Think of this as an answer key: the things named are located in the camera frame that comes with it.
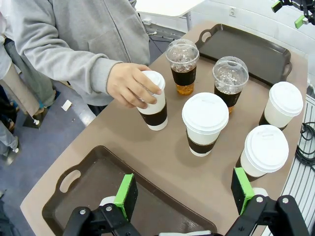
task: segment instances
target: brown tray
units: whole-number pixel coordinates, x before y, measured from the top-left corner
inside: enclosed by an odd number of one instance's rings
[[[201,56],[214,61],[225,56],[241,59],[250,76],[271,86],[286,81],[292,70],[291,53],[288,49],[223,24],[204,30],[196,46]]]
[[[80,171],[80,177],[68,179],[74,171]],[[103,198],[117,193],[124,175],[130,173],[135,174],[138,187],[131,222],[141,235],[199,230],[217,232],[212,222],[167,195],[103,146],[93,148],[80,164],[61,175],[55,193],[43,208],[44,220],[55,235],[61,236],[76,207],[96,209]],[[66,181],[72,183],[63,193],[60,187]]]

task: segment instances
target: person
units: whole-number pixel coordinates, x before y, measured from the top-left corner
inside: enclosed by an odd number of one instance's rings
[[[19,151],[18,144],[18,138],[13,136],[0,121],[0,155],[7,158],[10,151],[17,153]]]
[[[12,0],[17,51],[34,68],[69,81],[98,115],[113,99],[145,109],[161,94],[150,70],[149,37],[128,0]]]
[[[11,25],[11,2],[0,0],[1,33],[5,36],[4,47],[12,62],[22,71],[24,80],[45,107],[51,106],[55,101],[55,93],[51,79],[36,71],[25,56],[20,56],[15,47]]]
[[[4,47],[5,20],[0,13],[0,85],[5,88],[12,99],[14,99],[24,113],[28,113],[31,117],[41,113],[43,110],[40,104],[29,90],[29,88],[20,79],[11,57]]]

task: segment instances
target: plastic lid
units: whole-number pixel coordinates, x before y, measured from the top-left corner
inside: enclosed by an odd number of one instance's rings
[[[283,132],[277,127],[260,125],[247,135],[245,153],[256,169],[271,173],[285,164],[289,146]]]
[[[300,90],[289,82],[273,85],[269,91],[269,98],[276,109],[289,117],[297,116],[303,109]]]
[[[182,117],[185,125],[196,133],[214,134],[226,126],[228,108],[219,96],[202,92],[185,103]]]
[[[199,59],[197,46],[187,39],[177,39],[171,42],[165,55],[172,68],[175,67],[176,70],[182,70],[183,72],[185,69],[190,70],[192,66],[195,66]]]
[[[236,57],[223,57],[213,67],[215,79],[227,86],[242,86],[249,78],[245,63]]]
[[[165,89],[165,79],[164,77],[153,70],[142,71],[155,85],[157,85],[161,90]]]

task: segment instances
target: wall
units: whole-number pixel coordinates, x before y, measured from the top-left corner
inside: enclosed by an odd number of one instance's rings
[[[309,80],[315,85],[315,26],[303,25],[296,29],[294,21],[303,13],[294,7],[283,7],[277,13],[271,10],[275,0],[205,0],[192,12],[192,24],[205,20],[231,25],[278,43],[309,58]],[[235,17],[229,15],[235,8]],[[141,14],[157,25],[186,32],[184,18],[166,18]]]

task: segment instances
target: screw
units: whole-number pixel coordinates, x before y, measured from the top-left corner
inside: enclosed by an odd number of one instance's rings
[[[262,198],[262,197],[258,197],[258,198],[256,198],[256,201],[257,201],[258,203],[262,203],[263,198]]]
[[[287,203],[289,202],[289,199],[288,199],[288,198],[283,198],[283,199],[282,199],[282,202],[285,203],[285,204],[287,204]]]

